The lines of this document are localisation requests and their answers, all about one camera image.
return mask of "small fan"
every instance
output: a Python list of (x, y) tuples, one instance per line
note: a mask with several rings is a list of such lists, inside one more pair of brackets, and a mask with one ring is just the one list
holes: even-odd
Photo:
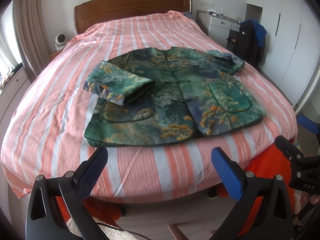
[(57, 50), (63, 49), (67, 44), (67, 37), (63, 33), (58, 34), (54, 44), (56, 45)]

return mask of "printed fabric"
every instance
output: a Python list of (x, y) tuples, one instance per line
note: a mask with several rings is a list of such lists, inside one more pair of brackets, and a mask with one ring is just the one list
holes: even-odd
[(95, 147), (155, 146), (259, 123), (264, 109), (232, 76), (243, 67), (233, 54), (177, 47), (102, 61), (84, 84), (100, 96), (84, 136)]

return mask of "bed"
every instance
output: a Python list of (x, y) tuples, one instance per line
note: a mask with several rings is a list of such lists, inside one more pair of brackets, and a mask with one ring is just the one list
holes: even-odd
[[(191, 5), (191, 0), (93, 0), (75, 7), (79, 35), (31, 85), (4, 138), (1, 163), (18, 197), (31, 191), (38, 174), (62, 176), (95, 151), (83, 134), (98, 96), (82, 86), (98, 62), (147, 47), (227, 52), (183, 15)], [(260, 124), (172, 146), (108, 148), (108, 164), (92, 195), (127, 203), (178, 198), (220, 182), (212, 148), (220, 146), (244, 168), (276, 136), (294, 138), (295, 114), (282, 94), (248, 64), (235, 77), (265, 108)]]

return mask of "jacket pocket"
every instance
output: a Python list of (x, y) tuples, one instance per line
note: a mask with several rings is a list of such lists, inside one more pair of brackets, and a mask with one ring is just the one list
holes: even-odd
[(208, 86), (219, 105), (230, 113), (242, 112), (252, 106), (250, 99), (233, 82), (217, 79)]

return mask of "wooden headboard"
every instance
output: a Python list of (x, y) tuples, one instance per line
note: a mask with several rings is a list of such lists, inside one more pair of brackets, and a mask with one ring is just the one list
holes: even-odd
[(191, 12), (191, 6), (191, 0), (91, 0), (75, 7), (75, 25), (81, 34), (96, 23), (170, 10)]

